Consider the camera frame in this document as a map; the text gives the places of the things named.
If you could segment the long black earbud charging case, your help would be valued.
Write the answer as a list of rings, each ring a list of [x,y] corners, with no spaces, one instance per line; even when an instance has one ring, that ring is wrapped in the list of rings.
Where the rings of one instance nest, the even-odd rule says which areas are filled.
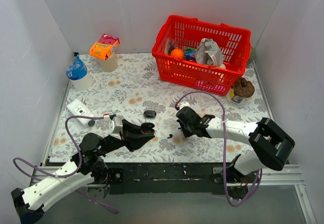
[[[143,116],[148,119],[156,118],[156,112],[153,110],[145,110]]]

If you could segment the black case with gold line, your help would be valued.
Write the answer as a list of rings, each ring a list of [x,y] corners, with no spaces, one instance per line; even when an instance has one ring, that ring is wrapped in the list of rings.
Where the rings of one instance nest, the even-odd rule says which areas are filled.
[[[154,123],[143,123],[140,126],[140,130],[142,134],[154,134],[155,133],[155,124]]]

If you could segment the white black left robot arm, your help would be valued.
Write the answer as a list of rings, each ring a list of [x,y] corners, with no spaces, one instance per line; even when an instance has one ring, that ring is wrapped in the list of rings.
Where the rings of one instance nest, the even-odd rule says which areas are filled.
[[[107,136],[86,134],[76,146],[76,154],[54,173],[40,170],[46,175],[44,179],[28,188],[11,191],[21,223],[36,223],[56,202],[87,184],[109,187],[118,182],[117,171],[104,162],[106,155],[121,147],[134,152],[155,137],[153,123],[138,126],[115,115],[104,115],[101,119],[109,122]]]

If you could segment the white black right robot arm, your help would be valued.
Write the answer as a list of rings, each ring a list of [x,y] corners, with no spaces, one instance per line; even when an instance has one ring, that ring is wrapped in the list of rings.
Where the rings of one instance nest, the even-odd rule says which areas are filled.
[[[227,182],[243,181],[250,173],[269,168],[281,171],[293,148],[294,140],[272,119],[256,123],[224,121],[214,115],[200,117],[191,107],[177,107],[177,121],[185,137],[223,138],[247,144],[252,151],[237,155],[225,170],[218,173]]]

